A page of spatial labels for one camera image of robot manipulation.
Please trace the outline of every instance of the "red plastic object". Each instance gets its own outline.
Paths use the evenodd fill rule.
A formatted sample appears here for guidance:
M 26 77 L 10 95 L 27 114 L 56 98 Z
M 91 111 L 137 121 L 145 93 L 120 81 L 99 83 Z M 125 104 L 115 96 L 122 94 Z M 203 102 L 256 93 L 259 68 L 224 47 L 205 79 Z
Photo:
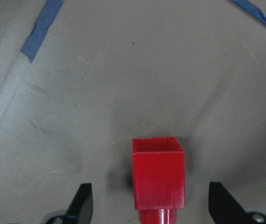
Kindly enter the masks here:
M 135 208 L 142 224 L 174 224 L 184 208 L 184 150 L 174 137 L 133 139 Z

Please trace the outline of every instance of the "gray surface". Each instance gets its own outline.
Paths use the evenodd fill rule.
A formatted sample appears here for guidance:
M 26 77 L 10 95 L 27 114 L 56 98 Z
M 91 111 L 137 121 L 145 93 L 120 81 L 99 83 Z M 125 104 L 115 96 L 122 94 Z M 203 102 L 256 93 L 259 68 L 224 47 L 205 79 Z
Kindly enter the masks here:
M 212 223 L 209 181 L 266 213 L 266 28 L 226 0 L 66 0 L 30 64 L 43 3 L 0 0 L 0 223 L 39 223 L 82 182 L 93 224 L 138 223 L 130 141 L 170 135 L 178 223 Z

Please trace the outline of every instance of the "torn blue tape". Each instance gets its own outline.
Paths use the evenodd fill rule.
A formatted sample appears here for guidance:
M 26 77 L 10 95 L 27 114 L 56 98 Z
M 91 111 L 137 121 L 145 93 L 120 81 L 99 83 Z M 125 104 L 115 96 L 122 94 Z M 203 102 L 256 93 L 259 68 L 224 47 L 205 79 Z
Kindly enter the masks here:
M 64 0 L 47 0 L 41 10 L 39 17 L 34 24 L 34 29 L 26 39 L 21 49 L 21 52 L 29 58 L 30 62 L 33 61 L 36 53 L 38 52 L 47 34 L 48 28 L 53 23 L 56 15 L 62 7 L 63 2 Z
M 247 0 L 232 0 L 235 4 L 237 4 L 239 7 L 243 8 L 245 11 L 247 11 L 249 14 L 254 16 L 256 19 L 258 19 L 260 22 L 262 22 L 264 25 L 266 25 L 266 16 L 263 14 L 263 12 L 252 3 L 248 2 Z

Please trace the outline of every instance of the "blue tape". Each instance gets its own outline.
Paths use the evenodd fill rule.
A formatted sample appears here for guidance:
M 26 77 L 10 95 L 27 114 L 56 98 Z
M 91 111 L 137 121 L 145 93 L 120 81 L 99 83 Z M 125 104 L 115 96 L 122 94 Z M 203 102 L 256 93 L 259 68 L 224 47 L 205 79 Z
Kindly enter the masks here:
M 243 8 L 245 11 L 247 11 L 249 14 L 254 16 L 256 19 L 258 19 L 260 22 L 262 22 L 264 25 L 266 25 L 266 16 L 263 14 L 263 12 L 252 3 L 248 2 L 247 0 L 232 0 L 235 4 L 237 4 L 239 7 Z
M 48 28 L 53 23 L 56 15 L 62 7 L 64 0 L 47 0 L 39 17 L 37 18 L 34 29 L 26 39 L 21 52 L 25 54 L 30 62 L 33 61 L 38 52 L 47 32 Z

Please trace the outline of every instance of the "metal bolt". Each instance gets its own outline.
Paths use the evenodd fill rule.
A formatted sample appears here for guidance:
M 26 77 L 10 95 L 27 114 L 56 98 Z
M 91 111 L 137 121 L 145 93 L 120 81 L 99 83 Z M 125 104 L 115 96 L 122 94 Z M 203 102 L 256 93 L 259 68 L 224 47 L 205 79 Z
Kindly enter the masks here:
M 257 223 L 263 223 L 265 221 L 264 217 L 260 214 L 253 214 L 252 218 Z
M 62 224 L 63 220 L 59 217 L 57 217 L 56 219 L 54 219 L 53 224 Z

